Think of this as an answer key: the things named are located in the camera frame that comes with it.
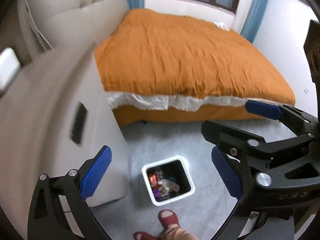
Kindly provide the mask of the white square trash bin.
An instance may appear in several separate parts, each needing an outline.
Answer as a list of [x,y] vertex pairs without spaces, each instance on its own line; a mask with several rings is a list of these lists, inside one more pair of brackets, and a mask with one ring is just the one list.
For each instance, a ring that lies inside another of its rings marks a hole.
[[142,176],[155,206],[176,202],[195,192],[188,161],[179,155],[144,165]]

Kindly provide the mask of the trash pile inside bin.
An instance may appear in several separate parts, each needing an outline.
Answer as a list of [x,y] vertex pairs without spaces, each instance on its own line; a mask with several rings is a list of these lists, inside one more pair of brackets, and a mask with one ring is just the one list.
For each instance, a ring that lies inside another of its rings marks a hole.
[[162,202],[175,196],[180,191],[180,185],[175,177],[167,177],[162,170],[148,174],[149,184],[157,202]]

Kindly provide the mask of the right red slipper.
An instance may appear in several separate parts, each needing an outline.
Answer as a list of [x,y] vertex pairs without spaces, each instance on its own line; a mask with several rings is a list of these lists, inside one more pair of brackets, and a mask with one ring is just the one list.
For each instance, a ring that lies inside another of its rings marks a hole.
[[165,230],[168,230],[172,226],[180,228],[178,216],[174,211],[162,210],[158,213],[158,220]]

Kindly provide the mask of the red slipper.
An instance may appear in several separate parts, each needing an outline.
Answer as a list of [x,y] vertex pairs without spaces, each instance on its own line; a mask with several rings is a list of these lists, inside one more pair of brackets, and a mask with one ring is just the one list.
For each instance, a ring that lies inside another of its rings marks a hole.
[[133,234],[134,240],[162,240],[159,237],[155,237],[147,232],[139,231]]
[[168,230],[172,226],[180,228],[178,216],[174,211],[162,210],[158,213],[158,220],[165,230]]

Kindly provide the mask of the left red slipper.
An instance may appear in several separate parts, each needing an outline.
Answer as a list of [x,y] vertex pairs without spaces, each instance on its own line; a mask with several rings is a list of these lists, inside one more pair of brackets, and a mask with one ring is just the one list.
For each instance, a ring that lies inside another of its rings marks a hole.
[[155,237],[147,232],[139,231],[133,234],[134,240],[162,240],[159,237]]

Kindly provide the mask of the white bedside cabinet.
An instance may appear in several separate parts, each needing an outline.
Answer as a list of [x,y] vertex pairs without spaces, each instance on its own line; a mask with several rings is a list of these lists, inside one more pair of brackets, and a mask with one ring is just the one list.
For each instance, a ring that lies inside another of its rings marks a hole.
[[127,144],[101,84],[94,48],[85,41],[40,55],[1,97],[1,208],[22,238],[39,176],[63,176],[105,145],[112,161],[87,204],[128,194]]

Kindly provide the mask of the white lace bed skirt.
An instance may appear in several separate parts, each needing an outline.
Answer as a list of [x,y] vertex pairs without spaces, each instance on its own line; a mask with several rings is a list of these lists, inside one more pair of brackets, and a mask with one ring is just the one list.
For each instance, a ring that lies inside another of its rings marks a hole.
[[139,95],[129,92],[106,92],[109,106],[117,109],[121,106],[133,106],[141,110],[167,111],[170,107],[186,112],[196,112],[204,105],[241,107],[249,98],[236,96],[206,96],[198,99],[193,96],[175,95]]

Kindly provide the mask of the orange bed cover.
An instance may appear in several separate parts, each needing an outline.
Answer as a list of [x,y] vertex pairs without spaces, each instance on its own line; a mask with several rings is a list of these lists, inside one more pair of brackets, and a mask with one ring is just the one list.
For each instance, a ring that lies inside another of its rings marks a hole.
[[[295,94],[277,68],[253,44],[227,27],[150,9],[127,13],[95,53],[105,92],[139,95],[236,96],[295,105]],[[112,109],[120,126],[136,121],[246,120],[241,107],[204,105],[196,112],[169,108]]]

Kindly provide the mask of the right blue curtain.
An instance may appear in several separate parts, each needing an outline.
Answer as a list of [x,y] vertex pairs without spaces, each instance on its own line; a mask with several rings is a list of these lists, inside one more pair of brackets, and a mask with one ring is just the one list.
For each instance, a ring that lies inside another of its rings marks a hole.
[[260,28],[268,0],[253,0],[250,11],[241,31],[241,35],[253,43]]

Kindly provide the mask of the beige padded headboard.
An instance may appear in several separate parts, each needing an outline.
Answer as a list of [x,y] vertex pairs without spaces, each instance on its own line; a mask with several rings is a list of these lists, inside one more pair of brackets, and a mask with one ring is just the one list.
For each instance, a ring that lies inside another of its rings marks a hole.
[[32,60],[62,44],[100,44],[120,25],[127,0],[17,0],[22,36]]

